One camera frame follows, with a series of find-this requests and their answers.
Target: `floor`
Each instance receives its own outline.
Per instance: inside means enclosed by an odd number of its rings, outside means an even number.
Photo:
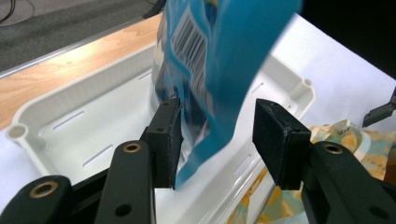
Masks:
[[[30,1],[17,0],[15,6],[15,12],[19,13],[24,7],[22,15],[29,15],[29,19],[14,25],[0,23],[0,74],[121,24],[136,21],[153,6],[150,0]],[[58,5],[44,4],[46,1],[58,2]],[[7,11],[6,3],[7,0],[0,0],[1,18]]]

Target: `screw hole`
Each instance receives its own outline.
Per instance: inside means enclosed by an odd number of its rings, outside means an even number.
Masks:
[[[129,204],[122,204],[117,207],[116,209],[116,216],[117,217],[125,217],[126,215],[130,214],[132,211],[132,206]]]
[[[326,146],[326,150],[332,154],[341,154],[343,153],[343,149],[334,146]]]
[[[30,190],[31,198],[42,198],[58,188],[58,183],[55,181],[47,181],[35,186],[32,190]]]
[[[387,212],[382,210],[381,208],[377,206],[371,206],[369,207],[369,211],[371,214],[375,215],[376,217],[380,217],[382,219],[388,219],[389,215]]]
[[[127,153],[134,153],[134,152],[140,150],[140,148],[141,148],[141,146],[139,144],[131,144],[131,145],[125,146],[123,150],[124,150],[124,152],[127,152]]]

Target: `snack bag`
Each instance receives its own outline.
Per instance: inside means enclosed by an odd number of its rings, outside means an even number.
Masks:
[[[233,137],[248,87],[300,0],[168,0],[150,106],[182,102],[176,187]]]

